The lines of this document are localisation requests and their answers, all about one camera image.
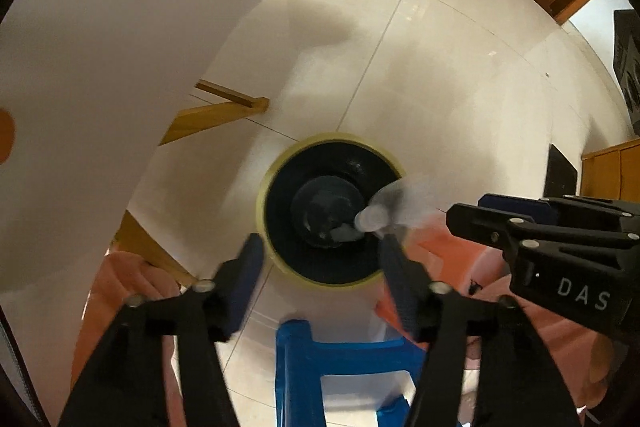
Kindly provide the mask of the blue plastic stool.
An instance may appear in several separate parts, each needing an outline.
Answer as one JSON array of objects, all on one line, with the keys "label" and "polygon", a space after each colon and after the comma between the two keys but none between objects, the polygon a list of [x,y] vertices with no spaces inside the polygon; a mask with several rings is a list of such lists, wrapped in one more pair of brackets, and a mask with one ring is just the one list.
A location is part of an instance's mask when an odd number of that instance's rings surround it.
[{"label": "blue plastic stool", "polygon": [[379,343],[319,343],[306,320],[291,320],[276,334],[276,398],[279,426],[324,426],[321,380],[406,372],[420,379],[425,351],[404,337]]}]

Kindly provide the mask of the cartoon printed tablecloth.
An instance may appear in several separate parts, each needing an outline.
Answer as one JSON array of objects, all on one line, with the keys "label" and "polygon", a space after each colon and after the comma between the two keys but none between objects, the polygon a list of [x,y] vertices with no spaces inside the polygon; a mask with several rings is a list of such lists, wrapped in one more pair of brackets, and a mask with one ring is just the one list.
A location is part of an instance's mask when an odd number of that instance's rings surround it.
[{"label": "cartoon printed tablecloth", "polygon": [[260,0],[1,0],[1,287],[98,253],[160,137]]}]

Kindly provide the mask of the yellow rimmed trash bin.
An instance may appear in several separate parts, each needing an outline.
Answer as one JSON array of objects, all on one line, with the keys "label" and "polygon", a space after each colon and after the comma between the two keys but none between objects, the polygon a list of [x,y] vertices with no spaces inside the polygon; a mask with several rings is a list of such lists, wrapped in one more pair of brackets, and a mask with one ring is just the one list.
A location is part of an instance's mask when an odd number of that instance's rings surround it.
[{"label": "yellow rimmed trash bin", "polygon": [[357,135],[320,133],[285,150],[258,188],[256,227],[275,265],[325,288],[380,275],[378,238],[355,227],[381,188],[405,176],[400,162]]}]

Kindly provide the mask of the orange pink plastic stool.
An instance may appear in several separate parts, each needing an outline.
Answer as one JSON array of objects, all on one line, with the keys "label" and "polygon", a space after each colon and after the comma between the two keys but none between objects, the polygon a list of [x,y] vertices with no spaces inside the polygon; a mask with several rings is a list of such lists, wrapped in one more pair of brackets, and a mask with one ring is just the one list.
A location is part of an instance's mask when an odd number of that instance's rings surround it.
[{"label": "orange pink plastic stool", "polygon": [[442,212],[434,213],[423,228],[409,233],[405,252],[409,259],[422,263],[433,280],[448,284],[463,296],[497,301],[509,292],[511,274],[502,252],[453,236]]}]

